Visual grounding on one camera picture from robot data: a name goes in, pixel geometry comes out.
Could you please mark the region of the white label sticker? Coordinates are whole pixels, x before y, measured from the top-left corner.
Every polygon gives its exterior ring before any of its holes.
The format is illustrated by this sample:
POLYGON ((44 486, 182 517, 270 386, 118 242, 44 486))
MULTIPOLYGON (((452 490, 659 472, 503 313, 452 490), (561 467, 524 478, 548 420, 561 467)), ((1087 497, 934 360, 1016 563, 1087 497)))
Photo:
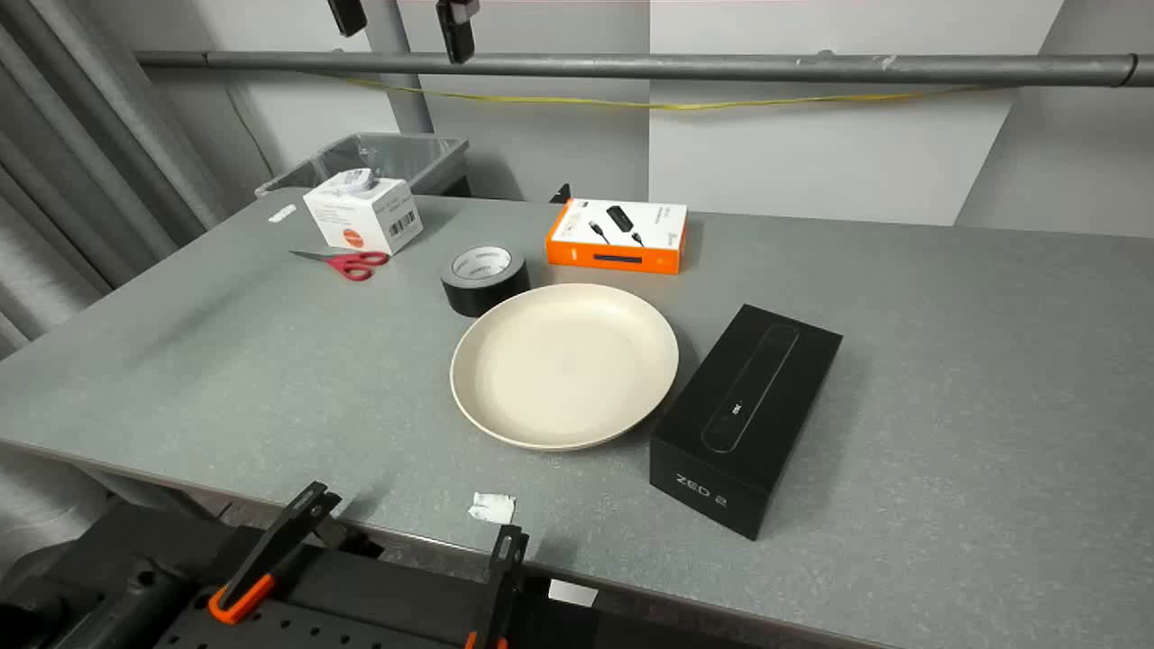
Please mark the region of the white label sticker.
POLYGON ((591 610, 598 598, 598 589, 574 585, 574 581, 548 581, 548 598, 591 610))

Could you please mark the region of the grey plastic bin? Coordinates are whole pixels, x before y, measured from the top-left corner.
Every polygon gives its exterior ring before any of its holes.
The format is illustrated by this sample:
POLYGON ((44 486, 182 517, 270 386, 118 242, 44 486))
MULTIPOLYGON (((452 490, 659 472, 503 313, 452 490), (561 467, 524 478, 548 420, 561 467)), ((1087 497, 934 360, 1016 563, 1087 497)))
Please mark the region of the grey plastic bin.
POLYGON ((401 177, 415 196, 466 196, 468 165, 466 136, 437 136, 437 134, 350 134, 298 165, 270 177, 258 187, 258 196, 279 187, 318 187, 321 182, 369 165, 375 177, 401 177))

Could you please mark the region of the right black orange clamp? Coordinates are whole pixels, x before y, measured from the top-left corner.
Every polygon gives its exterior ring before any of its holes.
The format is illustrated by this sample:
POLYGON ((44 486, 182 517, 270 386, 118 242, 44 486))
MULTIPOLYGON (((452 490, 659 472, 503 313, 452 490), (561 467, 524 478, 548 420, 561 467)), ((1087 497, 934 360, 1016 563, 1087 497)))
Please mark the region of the right black orange clamp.
POLYGON ((487 581, 463 649, 511 649, 509 629, 524 589, 527 541, 532 533, 524 526, 506 523, 497 531, 487 558, 487 581))

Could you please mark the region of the cream round plate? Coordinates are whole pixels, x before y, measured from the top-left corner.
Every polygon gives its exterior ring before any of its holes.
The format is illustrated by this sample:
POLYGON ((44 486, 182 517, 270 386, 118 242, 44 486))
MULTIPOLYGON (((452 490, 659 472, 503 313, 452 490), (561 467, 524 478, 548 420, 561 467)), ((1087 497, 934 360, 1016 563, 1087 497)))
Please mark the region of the cream round plate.
POLYGON ((468 425, 524 450, 586 450, 645 421, 677 379, 670 323, 612 287, 520 291, 457 341, 449 386, 468 425))

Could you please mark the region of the black orange clamp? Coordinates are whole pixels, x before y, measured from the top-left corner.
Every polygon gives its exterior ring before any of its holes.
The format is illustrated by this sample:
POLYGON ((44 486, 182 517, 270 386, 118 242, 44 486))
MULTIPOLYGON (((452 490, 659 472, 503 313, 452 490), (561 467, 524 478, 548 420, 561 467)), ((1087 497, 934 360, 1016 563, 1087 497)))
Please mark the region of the black orange clamp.
POLYGON ((211 594, 207 615, 237 629, 279 589, 279 570, 341 507, 326 483, 307 483, 279 521, 259 533, 243 567, 211 594))
POLYGON ((509 629, 524 589, 527 541, 532 533, 524 526, 506 523, 497 531, 487 558, 487 581, 463 649, 511 649, 509 629))

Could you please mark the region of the left black orange clamp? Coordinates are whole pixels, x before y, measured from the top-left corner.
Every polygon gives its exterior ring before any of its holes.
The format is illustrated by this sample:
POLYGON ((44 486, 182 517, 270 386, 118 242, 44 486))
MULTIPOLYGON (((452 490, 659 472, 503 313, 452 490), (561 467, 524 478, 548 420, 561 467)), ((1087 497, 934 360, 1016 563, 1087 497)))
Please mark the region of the left black orange clamp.
POLYGON ((341 507, 326 483, 307 483, 279 521, 259 533, 243 567, 211 594, 207 615, 237 629, 279 589, 279 570, 341 507))

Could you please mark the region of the red handled scissors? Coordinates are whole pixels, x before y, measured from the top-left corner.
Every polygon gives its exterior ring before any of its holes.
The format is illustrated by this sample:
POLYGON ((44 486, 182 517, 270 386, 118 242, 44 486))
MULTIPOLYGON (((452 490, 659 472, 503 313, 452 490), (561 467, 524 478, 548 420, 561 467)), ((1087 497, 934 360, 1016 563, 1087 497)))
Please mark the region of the red handled scissors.
POLYGON ((380 267, 390 264, 390 253, 298 253, 297 248, 294 255, 318 261, 348 281, 369 281, 380 267))

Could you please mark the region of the black rectangular box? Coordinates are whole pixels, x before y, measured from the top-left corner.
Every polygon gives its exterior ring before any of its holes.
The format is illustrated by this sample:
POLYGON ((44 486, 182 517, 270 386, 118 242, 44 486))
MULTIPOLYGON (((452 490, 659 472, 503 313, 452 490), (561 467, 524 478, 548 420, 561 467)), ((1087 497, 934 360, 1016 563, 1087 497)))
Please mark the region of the black rectangular box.
POLYGON ((743 305, 651 437, 651 483, 759 538, 839 336, 743 305))

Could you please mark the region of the orange and white box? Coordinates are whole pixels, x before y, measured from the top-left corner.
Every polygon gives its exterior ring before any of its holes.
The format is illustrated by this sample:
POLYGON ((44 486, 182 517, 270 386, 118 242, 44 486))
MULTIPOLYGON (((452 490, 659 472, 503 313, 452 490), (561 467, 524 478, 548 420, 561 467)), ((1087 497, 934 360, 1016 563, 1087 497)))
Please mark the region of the orange and white box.
POLYGON ((684 235, 684 206, 569 198, 544 235, 544 261, 552 267, 677 273, 684 235))

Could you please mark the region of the small white cardboard box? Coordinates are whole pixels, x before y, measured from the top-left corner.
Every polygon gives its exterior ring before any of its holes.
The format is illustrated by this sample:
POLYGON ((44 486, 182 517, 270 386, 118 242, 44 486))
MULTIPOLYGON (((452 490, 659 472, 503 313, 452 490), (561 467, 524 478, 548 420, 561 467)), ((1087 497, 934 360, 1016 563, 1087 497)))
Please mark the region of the small white cardboard box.
POLYGON ((304 196, 321 237, 350 253, 401 253, 421 235, 408 182, 369 165, 342 171, 304 196))

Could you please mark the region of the grey horizontal metal pipe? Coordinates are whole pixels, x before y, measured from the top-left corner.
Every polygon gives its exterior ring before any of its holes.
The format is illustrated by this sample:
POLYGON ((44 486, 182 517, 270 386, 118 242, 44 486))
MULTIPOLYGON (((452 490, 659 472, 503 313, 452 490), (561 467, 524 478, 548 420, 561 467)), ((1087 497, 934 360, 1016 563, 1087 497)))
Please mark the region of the grey horizontal metal pipe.
POLYGON ((1154 56, 335 56, 335 50, 142 50, 143 69, 413 73, 705 85, 895 85, 895 88, 1154 88, 1154 56))

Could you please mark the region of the black tape roll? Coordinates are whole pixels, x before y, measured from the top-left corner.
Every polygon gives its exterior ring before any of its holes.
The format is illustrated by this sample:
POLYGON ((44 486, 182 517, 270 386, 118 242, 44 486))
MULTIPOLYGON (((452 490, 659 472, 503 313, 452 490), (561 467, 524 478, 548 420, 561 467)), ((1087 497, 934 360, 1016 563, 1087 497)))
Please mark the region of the black tape roll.
POLYGON ((503 247, 476 247, 457 253, 439 273, 445 296, 456 313, 480 317, 503 300, 527 291, 527 261, 503 247))

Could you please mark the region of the white tape scrap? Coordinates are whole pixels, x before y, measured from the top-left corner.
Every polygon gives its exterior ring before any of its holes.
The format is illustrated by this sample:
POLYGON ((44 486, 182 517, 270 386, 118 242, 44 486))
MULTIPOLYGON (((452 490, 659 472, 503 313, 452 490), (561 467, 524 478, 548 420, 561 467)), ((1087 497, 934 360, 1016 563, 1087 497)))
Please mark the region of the white tape scrap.
POLYGON ((480 521, 480 523, 511 523, 516 517, 516 497, 509 495, 474 495, 468 503, 468 517, 480 521))

